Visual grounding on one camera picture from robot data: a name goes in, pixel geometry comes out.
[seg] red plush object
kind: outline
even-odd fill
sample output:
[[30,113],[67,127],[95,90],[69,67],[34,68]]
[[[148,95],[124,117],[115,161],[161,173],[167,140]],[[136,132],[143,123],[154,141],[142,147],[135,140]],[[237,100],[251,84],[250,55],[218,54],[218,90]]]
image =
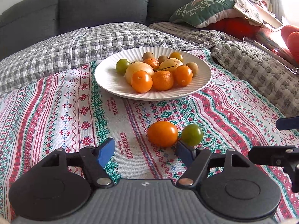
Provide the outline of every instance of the red plush object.
[[246,18],[225,18],[214,24],[210,24],[205,29],[221,31],[243,40],[244,36],[255,39],[255,34],[260,28],[260,26],[249,24]]
[[293,58],[299,63],[299,32],[292,32],[288,36],[287,46]]
[[293,25],[286,25],[283,26],[280,31],[280,34],[282,36],[282,39],[286,43],[286,46],[288,46],[288,37],[292,32],[299,32],[299,28]]

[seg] plate rim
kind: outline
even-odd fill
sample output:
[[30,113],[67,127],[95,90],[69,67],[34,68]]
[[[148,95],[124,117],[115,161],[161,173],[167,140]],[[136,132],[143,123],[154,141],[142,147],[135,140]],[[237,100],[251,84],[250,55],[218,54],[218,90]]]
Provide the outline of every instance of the plate rim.
[[[179,50],[179,49],[173,49],[173,48],[168,48],[168,47],[159,47],[159,46],[137,47],[137,48],[131,48],[131,49],[126,49],[126,50],[118,51],[117,53],[121,53],[121,52],[128,51],[128,50],[134,50],[134,49],[138,49],[138,48],[167,48],[167,49],[176,50],[177,52],[188,53],[188,52],[186,52],[186,51]],[[102,60],[102,61],[97,65],[97,67],[96,67],[96,69],[95,69],[95,72],[94,72],[94,78],[95,78],[96,83],[100,86],[100,88],[104,89],[104,90],[105,90],[106,92],[108,92],[108,93],[111,93],[111,94],[113,94],[113,95],[115,95],[115,96],[119,96],[119,97],[122,97],[122,98],[133,99],[133,100],[138,100],[138,101],[165,101],[165,100],[171,100],[171,99],[179,99],[179,98],[183,98],[183,97],[192,95],[192,94],[197,93],[198,91],[204,89],[204,88],[211,82],[211,80],[212,80],[212,78],[213,78],[213,72],[212,72],[212,70],[211,70],[210,65],[209,65],[207,62],[205,62],[204,60],[202,60],[201,58],[199,58],[199,57],[197,57],[197,56],[195,56],[195,55],[189,53],[190,55],[193,55],[193,56],[197,57],[199,60],[201,60],[202,62],[204,62],[204,63],[208,66],[208,68],[210,69],[210,78],[209,78],[208,82],[207,82],[204,86],[202,86],[201,88],[199,88],[198,90],[195,90],[195,91],[192,91],[192,92],[189,92],[189,93],[184,93],[184,94],[180,94],[180,95],[175,95],[175,96],[167,97],[167,98],[165,98],[165,97],[163,97],[163,98],[158,98],[158,97],[155,97],[155,98],[149,98],[149,97],[147,97],[147,98],[138,98],[137,96],[126,96],[126,95],[123,95],[123,94],[114,93],[114,92],[112,92],[111,90],[108,90],[108,89],[106,89],[105,87],[103,87],[103,86],[100,85],[100,83],[98,82],[97,76],[96,76],[96,75],[97,75],[96,71],[100,69],[100,65],[101,65],[105,60],[107,60],[108,58],[110,58],[110,57],[113,56],[113,55],[116,55],[117,53],[114,53],[114,54],[108,56],[107,58],[105,58],[104,60]]]

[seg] gray sofa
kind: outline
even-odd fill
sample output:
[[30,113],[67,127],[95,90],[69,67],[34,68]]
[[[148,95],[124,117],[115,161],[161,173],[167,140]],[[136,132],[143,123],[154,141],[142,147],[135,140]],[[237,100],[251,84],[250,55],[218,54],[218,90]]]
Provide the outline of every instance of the gray sofa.
[[192,0],[23,0],[0,16],[0,60],[78,28],[168,21]]

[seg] green pillow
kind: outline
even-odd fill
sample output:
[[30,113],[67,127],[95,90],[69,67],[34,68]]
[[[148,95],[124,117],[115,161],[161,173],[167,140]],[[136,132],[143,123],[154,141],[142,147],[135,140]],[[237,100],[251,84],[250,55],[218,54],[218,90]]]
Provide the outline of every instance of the green pillow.
[[194,0],[176,10],[169,21],[186,22],[196,28],[204,28],[224,18],[243,17],[233,8],[235,2],[236,0]]

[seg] ribbed plate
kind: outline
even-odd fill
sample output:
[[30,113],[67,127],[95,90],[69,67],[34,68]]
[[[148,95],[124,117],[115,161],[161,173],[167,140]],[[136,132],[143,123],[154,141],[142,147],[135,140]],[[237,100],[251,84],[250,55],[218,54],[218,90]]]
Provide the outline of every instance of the ribbed plate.
[[[117,74],[115,65],[118,60],[122,58],[125,58],[130,62],[135,60],[142,61],[142,55],[145,52],[154,53],[156,59],[160,55],[169,56],[172,52],[180,52],[184,58],[184,65],[188,62],[195,62],[198,65],[198,74],[186,87],[175,85],[172,89],[167,91],[158,92],[152,88],[147,93],[137,93],[129,84],[127,84],[125,77]],[[103,60],[95,69],[95,80],[104,90],[123,98],[145,101],[159,101],[185,97],[206,87],[211,79],[212,71],[208,64],[202,59],[184,51],[163,47],[140,47],[120,51]]]

